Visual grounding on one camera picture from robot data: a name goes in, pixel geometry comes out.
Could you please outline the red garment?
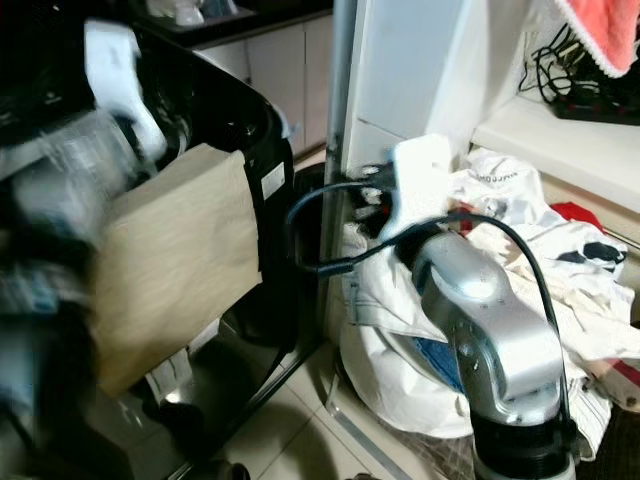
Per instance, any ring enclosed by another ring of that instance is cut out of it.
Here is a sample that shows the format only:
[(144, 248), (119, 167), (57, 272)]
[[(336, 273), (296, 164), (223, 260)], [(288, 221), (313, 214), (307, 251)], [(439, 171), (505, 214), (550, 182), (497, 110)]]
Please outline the red garment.
[(554, 228), (557, 233), (580, 238), (604, 236), (605, 234), (598, 216), (575, 202), (558, 202), (558, 204), (550, 205), (550, 210), (562, 219), (561, 223)]

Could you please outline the white printed garment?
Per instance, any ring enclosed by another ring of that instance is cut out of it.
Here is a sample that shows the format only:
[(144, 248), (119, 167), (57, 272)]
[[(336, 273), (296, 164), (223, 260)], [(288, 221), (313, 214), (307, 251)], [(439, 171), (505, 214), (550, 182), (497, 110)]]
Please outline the white printed garment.
[[(628, 251), (607, 234), (580, 238), (554, 228), (538, 170), (476, 148), (452, 174), (449, 200), (515, 228), (547, 275), (570, 379), (570, 408), (586, 456), (594, 456), (614, 407), (640, 413), (640, 328), (634, 289), (622, 283)], [(340, 357), (358, 397), (381, 421), (406, 433), (456, 439), (471, 434), (462, 394), (413, 364), (408, 337), (447, 343), (422, 314), (410, 270), (390, 252), (343, 279), (351, 321), (340, 328)]]

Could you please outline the beige cloth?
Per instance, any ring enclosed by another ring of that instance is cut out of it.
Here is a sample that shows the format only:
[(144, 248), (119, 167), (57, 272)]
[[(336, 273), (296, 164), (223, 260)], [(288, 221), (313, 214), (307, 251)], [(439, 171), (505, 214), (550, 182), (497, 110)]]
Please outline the beige cloth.
[(91, 279), (99, 387), (119, 396), (261, 280), (244, 155), (191, 148), (111, 209)]

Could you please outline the pink towel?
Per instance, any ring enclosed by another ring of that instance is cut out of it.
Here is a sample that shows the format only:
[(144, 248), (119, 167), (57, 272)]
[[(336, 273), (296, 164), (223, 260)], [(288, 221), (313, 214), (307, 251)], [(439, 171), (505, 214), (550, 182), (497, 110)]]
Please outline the pink towel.
[(626, 76), (637, 60), (640, 0), (552, 0), (605, 76)]

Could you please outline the white shelf cabinet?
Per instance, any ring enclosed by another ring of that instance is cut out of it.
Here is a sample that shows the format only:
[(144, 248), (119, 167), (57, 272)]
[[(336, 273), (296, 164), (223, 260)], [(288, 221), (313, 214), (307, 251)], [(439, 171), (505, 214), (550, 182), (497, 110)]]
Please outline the white shelf cabinet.
[(456, 157), (534, 165), (550, 201), (594, 212), (640, 264), (640, 125), (559, 119), (521, 86), (563, 23), (553, 0), (335, 0), (326, 178), (443, 134)]

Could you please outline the beige kitchen cabinet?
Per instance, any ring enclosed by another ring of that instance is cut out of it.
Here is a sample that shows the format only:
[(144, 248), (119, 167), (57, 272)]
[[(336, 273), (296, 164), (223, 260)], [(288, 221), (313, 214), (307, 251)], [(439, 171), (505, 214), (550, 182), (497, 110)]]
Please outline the beige kitchen cabinet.
[(332, 99), (333, 17), (306, 20), (198, 52), (283, 115), (294, 156), (324, 145)]

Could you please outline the blue denim garment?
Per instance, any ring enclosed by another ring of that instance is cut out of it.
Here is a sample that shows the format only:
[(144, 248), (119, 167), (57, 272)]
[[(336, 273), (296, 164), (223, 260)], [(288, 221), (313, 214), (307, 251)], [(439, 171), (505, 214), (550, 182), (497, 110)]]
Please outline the blue denim garment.
[(445, 387), (451, 388), (454, 392), (463, 394), (465, 387), (458, 370), (457, 362), (454, 360), (454, 352), (448, 343), (440, 342), (429, 338), (411, 337), (407, 338), (410, 358), (426, 376), (439, 381)]

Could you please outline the white countertop item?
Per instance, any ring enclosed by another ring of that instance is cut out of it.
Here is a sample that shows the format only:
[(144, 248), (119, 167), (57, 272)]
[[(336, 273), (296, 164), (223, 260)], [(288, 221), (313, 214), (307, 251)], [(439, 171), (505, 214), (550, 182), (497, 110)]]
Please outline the white countertop item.
[(205, 0), (145, 0), (152, 18), (169, 20), (179, 27), (197, 27), (205, 23)]

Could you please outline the checked floor mat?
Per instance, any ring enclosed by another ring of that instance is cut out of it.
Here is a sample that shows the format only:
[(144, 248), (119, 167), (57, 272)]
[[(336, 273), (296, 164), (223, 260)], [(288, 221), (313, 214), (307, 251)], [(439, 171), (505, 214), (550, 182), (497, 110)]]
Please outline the checked floor mat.
[(358, 429), (357, 456), (379, 480), (476, 480), (470, 436), (436, 439), (396, 429)]

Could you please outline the black power strip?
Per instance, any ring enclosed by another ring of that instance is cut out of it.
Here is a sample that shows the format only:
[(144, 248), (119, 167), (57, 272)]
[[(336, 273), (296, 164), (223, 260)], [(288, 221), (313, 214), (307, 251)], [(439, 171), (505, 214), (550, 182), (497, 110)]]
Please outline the black power strip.
[(617, 125), (640, 125), (640, 92), (571, 90), (550, 104), (559, 119)]

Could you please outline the black top-load washing machine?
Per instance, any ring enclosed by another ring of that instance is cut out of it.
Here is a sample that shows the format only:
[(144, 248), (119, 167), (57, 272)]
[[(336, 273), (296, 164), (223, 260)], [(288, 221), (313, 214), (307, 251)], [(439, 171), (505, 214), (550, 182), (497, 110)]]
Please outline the black top-load washing machine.
[[(270, 102), (196, 52), (138, 31), (125, 0), (6, 0), (1, 59), (0, 146), (82, 113), (118, 122), (140, 161), (140, 183), (184, 152), (209, 145), (241, 151), (257, 229), (262, 280), (186, 348), (119, 396), (99, 387), (90, 421), (128, 454), (133, 480), (215, 480), (244, 474), (218, 452), (259, 406), (282, 358), (300, 335), (307, 291), (282, 244), (293, 187), (291, 146)], [(143, 101), (168, 148), (151, 172), (131, 123), (97, 108), (84, 76), (84, 23), (132, 28)]]

